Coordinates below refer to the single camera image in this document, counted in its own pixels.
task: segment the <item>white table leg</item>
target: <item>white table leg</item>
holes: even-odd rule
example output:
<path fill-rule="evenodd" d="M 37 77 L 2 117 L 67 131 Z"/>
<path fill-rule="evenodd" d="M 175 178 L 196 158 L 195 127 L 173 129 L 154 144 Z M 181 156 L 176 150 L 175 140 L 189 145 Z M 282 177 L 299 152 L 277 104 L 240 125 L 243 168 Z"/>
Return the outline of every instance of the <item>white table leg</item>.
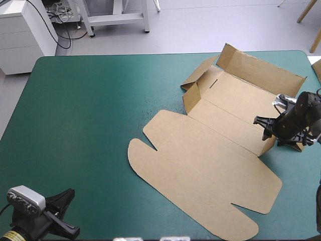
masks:
<path fill-rule="evenodd" d="M 141 0 L 141 4 L 142 4 L 142 16 L 144 18 L 144 25 L 145 25 L 145 33 L 149 33 L 147 1 Z"/>

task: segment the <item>yellow sticker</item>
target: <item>yellow sticker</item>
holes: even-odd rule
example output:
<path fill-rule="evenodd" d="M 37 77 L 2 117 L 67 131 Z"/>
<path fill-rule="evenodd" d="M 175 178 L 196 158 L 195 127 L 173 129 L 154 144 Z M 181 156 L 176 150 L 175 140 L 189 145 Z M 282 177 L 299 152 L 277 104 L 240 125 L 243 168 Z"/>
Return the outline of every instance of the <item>yellow sticker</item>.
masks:
<path fill-rule="evenodd" d="M 10 239 L 11 241 L 26 241 L 24 237 L 22 237 L 19 233 L 15 231 L 9 231 L 7 232 L 4 237 Z"/>

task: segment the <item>white cabinet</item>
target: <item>white cabinet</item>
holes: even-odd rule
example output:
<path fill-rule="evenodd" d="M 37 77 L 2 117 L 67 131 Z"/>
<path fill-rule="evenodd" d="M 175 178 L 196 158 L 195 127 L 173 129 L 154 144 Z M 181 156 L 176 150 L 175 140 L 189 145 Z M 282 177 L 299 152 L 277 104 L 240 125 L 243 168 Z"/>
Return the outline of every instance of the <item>white cabinet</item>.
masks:
<path fill-rule="evenodd" d="M 30 0 L 58 36 L 41 0 Z M 43 56 L 54 56 L 57 44 L 34 7 L 25 0 L 11 0 L 0 7 L 0 68 L 5 74 L 31 72 Z"/>

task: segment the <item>black cable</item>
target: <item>black cable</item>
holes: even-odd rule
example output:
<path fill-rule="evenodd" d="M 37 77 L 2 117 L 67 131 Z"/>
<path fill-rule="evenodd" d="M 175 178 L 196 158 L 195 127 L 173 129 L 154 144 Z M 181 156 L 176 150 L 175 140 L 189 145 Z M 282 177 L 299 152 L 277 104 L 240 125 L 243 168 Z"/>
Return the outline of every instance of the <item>black cable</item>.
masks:
<path fill-rule="evenodd" d="M 0 216 L 1 214 L 10 206 L 10 204 L 7 204 L 1 211 L 0 211 Z"/>
<path fill-rule="evenodd" d="M 39 12 L 39 10 L 37 9 L 37 7 L 36 7 L 30 0 L 26 0 L 26 1 L 29 2 L 29 3 L 34 7 L 34 9 L 38 12 L 38 14 L 40 15 L 42 21 L 45 23 L 45 25 L 46 25 L 46 27 L 47 27 L 47 29 L 48 29 L 51 37 L 52 37 L 53 40 L 57 43 L 57 45 L 60 46 L 60 47 L 63 48 L 63 49 L 69 49 L 69 48 L 71 47 L 71 39 L 69 40 L 69 46 L 68 46 L 68 47 L 64 47 L 64 46 L 62 46 L 61 44 L 59 44 L 58 41 L 57 41 L 57 40 L 54 38 L 54 36 L 52 35 L 52 33 L 51 33 L 51 31 L 50 31 L 50 29 L 49 29 L 46 21 L 45 21 L 44 18 L 42 17 L 42 15 L 41 15 L 41 13 Z"/>
<path fill-rule="evenodd" d="M 53 12 L 49 12 L 49 11 L 47 11 L 47 13 L 48 14 L 52 14 L 51 16 L 49 16 L 50 17 L 50 19 L 51 18 L 58 18 L 59 16 L 58 15 L 56 15 L 55 13 L 53 13 Z M 68 36 L 69 36 L 69 38 L 66 38 L 66 37 L 64 37 L 64 36 L 62 36 L 62 35 L 60 35 L 60 34 L 58 34 L 58 33 L 56 33 L 59 37 L 61 37 L 61 38 L 63 38 L 63 39 L 68 39 L 68 40 L 77 40 L 77 39 L 82 39 L 83 37 L 85 37 L 86 36 L 86 34 L 87 34 L 87 32 L 86 33 L 84 33 L 82 36 L 80 36 L 80 37 L 77 37 L 77 38 L 70 38 L 70 34 L 68 34 Z"/>
<path fill-rule="evenodd" d="M 71 38 L 71 40 L 77 40 L 77 39 L 82 39 L 83 37 L 85 37 L 86 36 L 86 34 L 87 34 L 87 32 L 86 33 L 84 33 L 84 35 L 82 35 L 82 36 L 80 36 L 80 37 L 78 37 L 78 38 Z M 66 38 L 66 37 L 64 37 L 64 36 L 61 36 L 60 34 L 57 34 L 59 37 L 61 37 L 61 38 L 63 38 L 63 39 L 68 39 L 68 38 Z"/>

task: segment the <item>flattened cardboard box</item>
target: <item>flattened cardboard box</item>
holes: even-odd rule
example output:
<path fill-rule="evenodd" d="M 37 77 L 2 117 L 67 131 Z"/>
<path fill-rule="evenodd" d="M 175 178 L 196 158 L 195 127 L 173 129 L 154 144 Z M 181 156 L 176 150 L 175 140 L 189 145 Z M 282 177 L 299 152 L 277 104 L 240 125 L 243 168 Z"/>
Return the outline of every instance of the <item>flattened cardboard box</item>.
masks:
<path fill-rule="evenodd" d="M 256 115 L 276 117 L 275 95 L 295 96 L 304 78 L 226 45 L 184 82 L 188 115 L 161 110 L 143 132 L 156 150 L 138 139 L 128 147 L 133 170 L 214 235 L 247 240 L 258 225 L 236 204 L 268 213 L 280 179 L 257 156 L 263 142 Z"/>

